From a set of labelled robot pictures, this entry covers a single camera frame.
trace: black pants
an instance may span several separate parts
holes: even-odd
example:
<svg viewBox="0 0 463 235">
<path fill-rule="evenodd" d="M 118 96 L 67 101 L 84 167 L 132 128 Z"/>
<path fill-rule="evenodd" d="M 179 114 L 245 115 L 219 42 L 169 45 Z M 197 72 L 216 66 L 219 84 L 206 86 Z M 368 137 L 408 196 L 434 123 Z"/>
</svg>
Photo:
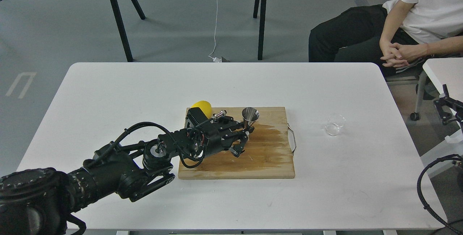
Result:
<svg viewBox="0 0 463 235">
<path fill-rule="evenodd" d="M 395 74 L 395 68 L 384 67 L 379 47 L 387 10 L 381 5 L 350 8 L 339 16 L 319 24 L 309 36 L 309 62 L 372 62 L 383 76 Z M 418 44 L 402 29 L 392 43 Z"/>
</svg>

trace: yellow lemon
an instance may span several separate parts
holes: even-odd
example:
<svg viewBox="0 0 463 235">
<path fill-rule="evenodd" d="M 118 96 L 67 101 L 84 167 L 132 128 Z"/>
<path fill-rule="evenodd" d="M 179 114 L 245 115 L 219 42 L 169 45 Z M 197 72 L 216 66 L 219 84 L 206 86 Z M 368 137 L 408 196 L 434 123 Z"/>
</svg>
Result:
<svg viewBox="0 0 463 235">
<path fill-rule="evenodd" d="M 207 101 L 198 101 L 196 103 L 194 103 L 192 106 L 192 108 L 200 108 L 201 111 L 203 111 L 204 115 L 207 117 L 207 118 L 211 118 L 212 117 L 212 107 L 211 107 L 211 104 Z"/>
</svg>

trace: white t-shirt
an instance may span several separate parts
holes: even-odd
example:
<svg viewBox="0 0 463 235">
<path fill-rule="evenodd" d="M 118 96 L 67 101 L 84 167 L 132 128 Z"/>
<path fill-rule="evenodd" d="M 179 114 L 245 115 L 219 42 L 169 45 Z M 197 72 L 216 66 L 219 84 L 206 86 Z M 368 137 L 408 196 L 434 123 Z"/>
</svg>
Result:
<svg viewBox="0 0 463 235">
<path fill-rule="evenodd" d="M 387 1 L 387 12 L 398 0 Z M 415 4 L 400 26 L 418 43 L 436 42 L 463 32 L 463 0 L 401 0 Z"/>
</svg>

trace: chair wheel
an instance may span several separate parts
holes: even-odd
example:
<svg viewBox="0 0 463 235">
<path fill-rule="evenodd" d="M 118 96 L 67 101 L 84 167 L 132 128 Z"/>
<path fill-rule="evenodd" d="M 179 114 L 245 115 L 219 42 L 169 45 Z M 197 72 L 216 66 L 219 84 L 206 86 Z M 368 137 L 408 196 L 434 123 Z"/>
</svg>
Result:
<svg viewBox="0 0 463 235">
<path fill-rule="evenodd" d="M 418 121 L 418 120 L 420 120 L 420 113 L 411 113 L 411 114 L 410 114 L 410 119 L 411 119 L 412 121 Z"/>
</svg>

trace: gray floor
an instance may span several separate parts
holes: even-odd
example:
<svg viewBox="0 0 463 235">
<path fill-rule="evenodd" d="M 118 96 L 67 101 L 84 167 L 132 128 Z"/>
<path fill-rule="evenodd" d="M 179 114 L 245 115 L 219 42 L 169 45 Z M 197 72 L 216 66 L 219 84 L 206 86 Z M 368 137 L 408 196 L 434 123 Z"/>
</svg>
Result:
<svg viewBox="0 0 463 235">
<path fill-rule="evenodd" d="M 139 0 L 147 16 L 145 21 L 139 19 L 129 0 L 118 1 L 137 62 L 212 61 L 208 55 L 214 47 L 216 0 Z M 311 28 L 348 7 L 384 1 L 268 0 L 263 61 L 306 62 Z M 257 61 L 259 22 L 252 18 L 253 2 L 218 0 L 217 47 L 213 56 L 223 56 L 231 62 Z M 1 1 L 0 176 L 16 170 L 70 65 L 125 61 L 109 0 Z M 24 97 L 19 98 L 26 87 L 25 77 L 9 95 L 11 85 L 23 72 L 36 73 Z M 458 129 L 455 125 L 441 126 L 430 101 L 424 103 L 422 120 L 410 121 L 414 86 L 391 87 L 391 92 L 419 154 Z M 455 178 L 455 171 L 450 169 L 432 179 L 450 221 L 463 218 L 463 193 L 457 189 Z M 402 235 L 428 233 L 399 231 Z M 114 231 L 88 231 L 86 234 L 105 235 L 114 234 Z"/>
</svg>

